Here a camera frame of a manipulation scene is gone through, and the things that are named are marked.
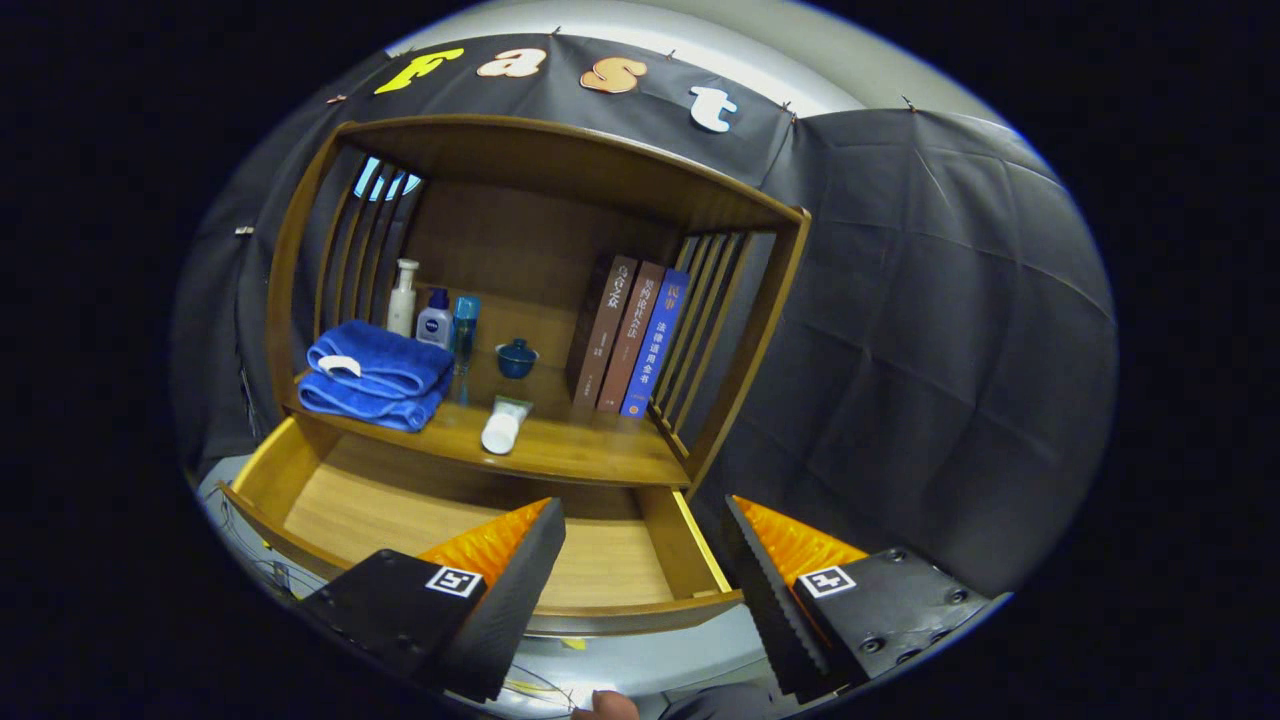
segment book spine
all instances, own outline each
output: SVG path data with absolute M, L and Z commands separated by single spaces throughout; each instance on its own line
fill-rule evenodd
M 618 255 L 609 265 L 608 279 L 596 305 L 595 322 L 591 324 L 585 347 L 581 348 L 582 361 L 573 389 L 573 405 L 595 406 L 637 264 L 631 258 Z
M 631 383 L 627 386 L 620 414 L 640 418 L 649 407 L 653 383 L 662 370 L 662 361 L 667 356 L 667 347 L 671 346 L 671 336 L 676 331 L 676 323 L 680 320 L 680 310 L 685 306 L 687 292 L 689 273 L 667 270 L 667 275 L 662 281 L 662 290 L 654 301 L 653 314 L 649 318 L 649 331 L 636 354 L 636 366 L 631 373 Z
M 627 392 L 631 382 L 631 372 L 636 365 L 636 352 L 644 342 L 645 331 L 649 327 L 649 315 L 653 305 L 658 300 L 662 290 L 662 278 L 666 269 L 655 263 L 641 263 L 636 272 L 636 282 L 631 287 L 631 297 L 627 300 L 626 311 L 622 314 L 622 324 L 618 328 L 618 338 L 613 341 L 613 354 L 609 356 L 608 369 L 604 372 L 604 383 L 600 386 L 600 397 L 595 409 L 605 413 L 618 413 L 622 405 L 622 396 Z

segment open drawer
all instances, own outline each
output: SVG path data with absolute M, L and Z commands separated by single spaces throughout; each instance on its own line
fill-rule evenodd
M 293 415 L 224 491 L 279 552 L 326 580 L 383 547 L 417 555 L 503 512 L 559 497 L 564 544 L 529 634 L 672 630 L 741 601 L 669 487 L 489 473 Z

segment blue book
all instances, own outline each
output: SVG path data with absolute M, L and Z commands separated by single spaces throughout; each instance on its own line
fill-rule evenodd
M 627 386 L 627 393 L 622 396 L 622 415 L 640 418 L 649 407 L 653 386 L 658 380 L 658 372 L 662 370 L 662 359 L 667 356 L 671 334 L 676 332 L 676 320 L 680 319 L 680 310 L 685 306 L 687 292 L 689 273 L 668 268 L 667 274 L 662 278 L 662 288 L 653 305 L 653 314 L 649 316 L 649 329 L 645 332 L 644 343 L 636 352 L 636 366 L 631 372 L 631 383 Z

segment white pump bottle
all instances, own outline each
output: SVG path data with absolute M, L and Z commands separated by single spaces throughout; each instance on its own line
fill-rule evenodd
M 413 272 L 417 270 L 417 260 L 401 258 L 396 264 L 399 265 L 401 277 L 387 306 L 387 329 L 399 336 L 413 337 L 413 305 L 417 301 L 417 293 L 413 292 Z

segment window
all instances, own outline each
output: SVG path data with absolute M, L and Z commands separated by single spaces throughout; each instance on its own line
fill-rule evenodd
M 378 168 L 378 158 L 370 158 L 369 161 L 365 163 L 365 172 L 360 173 L 360 179 L 356 181 L 356 197 L 365 196 L 365 190 L 369 187 L 369 178 L 372 177 L 374 169 L 376 168 Z M 378 178 L 378 181 L 374 183 L 374 191 L 372 191 L 374 200 L 381 196 L 383 182 L 384 182 L 383 178 Z M 392 178 L 392 186 L 387 191 L 387 197 L 392 197 L 396 193 L 396 190 L 401 187 L 402 182 L 404 183 L 404 187 L 401 188 L 401 195 L 408 195 L 410 192 L 413 192 L 413 188 L 417 187 L 420 182 L 422 182 L 422 178 L 413 174 L 408 174 L 404 170 L 396 173 L 396 176 Z

